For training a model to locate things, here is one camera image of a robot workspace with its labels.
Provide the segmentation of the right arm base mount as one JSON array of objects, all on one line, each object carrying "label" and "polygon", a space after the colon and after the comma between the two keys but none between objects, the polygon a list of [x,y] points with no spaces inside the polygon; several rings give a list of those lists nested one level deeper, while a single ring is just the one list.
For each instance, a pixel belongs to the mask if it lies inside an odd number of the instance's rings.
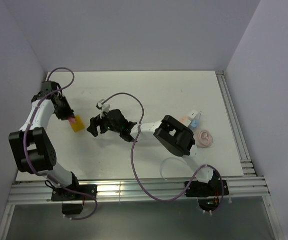
[{"label": "right arm base mount", "polygon": [[225,180],[215,177],[208,183],[192,181],[184,194],[188,198],[198,198],[198,205],[203,211],[213,212],[218,209],[222,196],[229,195],[229,189]]}]

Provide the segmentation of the yellow cube socket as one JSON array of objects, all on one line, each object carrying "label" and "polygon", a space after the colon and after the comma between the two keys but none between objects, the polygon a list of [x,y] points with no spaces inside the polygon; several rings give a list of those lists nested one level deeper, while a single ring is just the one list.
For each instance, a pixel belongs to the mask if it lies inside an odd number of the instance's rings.
[{"label": "yellow cube socket", "polygon": [[70,124],[72,130],[76,133],[85,128],[84,123],[79,115],[74,116],[76,118],[76,123],[75,124]]}]

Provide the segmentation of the blue charger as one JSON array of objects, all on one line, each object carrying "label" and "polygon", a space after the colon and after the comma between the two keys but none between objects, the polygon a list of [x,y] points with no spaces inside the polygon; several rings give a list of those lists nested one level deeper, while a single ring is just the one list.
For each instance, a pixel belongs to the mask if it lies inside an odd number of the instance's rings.
[{"label": "blue charger", "polygon": [[192,131],[195,131],[199,127],[199,120],[198,119],[193,119],[188,127]]}]

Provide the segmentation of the pink plug adapter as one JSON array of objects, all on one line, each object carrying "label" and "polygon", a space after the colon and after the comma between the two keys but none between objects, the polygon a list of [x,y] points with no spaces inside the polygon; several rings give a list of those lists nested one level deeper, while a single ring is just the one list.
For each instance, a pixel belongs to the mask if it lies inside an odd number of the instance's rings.
[{"label": "pink plug adapter", "polygon": [[76,123],[76,118],[74,116],[68,117],[68,121],[70,124],[75,124]]}]

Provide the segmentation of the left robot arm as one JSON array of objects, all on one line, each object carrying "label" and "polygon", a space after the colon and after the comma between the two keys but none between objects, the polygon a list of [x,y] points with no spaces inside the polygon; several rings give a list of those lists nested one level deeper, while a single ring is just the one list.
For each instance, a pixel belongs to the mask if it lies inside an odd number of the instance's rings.
[{"label": "left robot arm", "polygon": [[41,91],[32,98],[26,122],[19,131],[9,134],[9,143],[20,172],[46,178],[57,188],[63,188],[68,199],[75,200],[81,193],[78,179],[57,163],[56,151],[46,133],[52,115],[68,121],[75,132],[84,129],[80,116],[74,114],[59,83],[44,81]]}]

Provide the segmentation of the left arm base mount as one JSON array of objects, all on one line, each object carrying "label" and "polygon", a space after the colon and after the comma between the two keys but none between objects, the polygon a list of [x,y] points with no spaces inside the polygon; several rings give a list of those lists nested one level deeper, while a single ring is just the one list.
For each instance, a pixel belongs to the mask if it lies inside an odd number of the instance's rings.
[{"label": "left arm base mount", "polygon": [[51,201],[62,203],[62,213],[69,216],[79,215],[83,208],[85,201],[92,201],[97,195],[97,186],[95,184],[79,185],[78,192],[87,194],[76,194],[66,191],[62,188],[55,188],[53,190]]}]

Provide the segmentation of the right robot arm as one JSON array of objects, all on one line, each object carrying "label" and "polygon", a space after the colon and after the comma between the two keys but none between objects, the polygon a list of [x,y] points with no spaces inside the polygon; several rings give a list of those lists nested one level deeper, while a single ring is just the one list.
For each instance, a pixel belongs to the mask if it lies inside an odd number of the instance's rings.
[{"label": "right robot arm", "polygon": [[216,168],[203,162],[197,163],[198,147],[193,131],[187,125],[170,115],[155,122],[142,123],[142,120],[143,116],[139,122],[127,120],[119,109],[103,110],[99,115],[90,118],[87,131],[94,137],[106,132],[114,132],[122,140],[131,143],[130,161],[137,180],[139,176],[135,167],[135,146],[140,140],[155,139],[174,157],[183,159],[194,171],[194,177],[199,173],[202,174],[201,178],[192,182],[200,186],[204,194],[211,195],[222,186]]}]

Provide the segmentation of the pink round power strip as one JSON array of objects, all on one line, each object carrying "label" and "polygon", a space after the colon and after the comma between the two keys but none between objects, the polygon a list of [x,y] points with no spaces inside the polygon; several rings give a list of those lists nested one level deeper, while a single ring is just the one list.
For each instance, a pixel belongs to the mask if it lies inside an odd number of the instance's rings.
[{"label": "pink round power strip", "polygon": [[191,124],[192,119],[188,116],[184,116],[180,119],[180,122],[185,126],[189,126]]}]

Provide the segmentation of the white USB charger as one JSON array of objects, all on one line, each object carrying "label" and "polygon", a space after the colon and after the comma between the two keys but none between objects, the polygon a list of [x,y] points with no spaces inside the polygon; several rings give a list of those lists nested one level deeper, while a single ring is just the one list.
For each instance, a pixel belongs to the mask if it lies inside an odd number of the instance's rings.
[{"label": "white USB charger", "polygon": [[196,111],[196,110],[192,110],[189,114],[188,114],[188,119],[190,121],[199,121],[200,117],[201,117],[201,113],[202,111]]}]

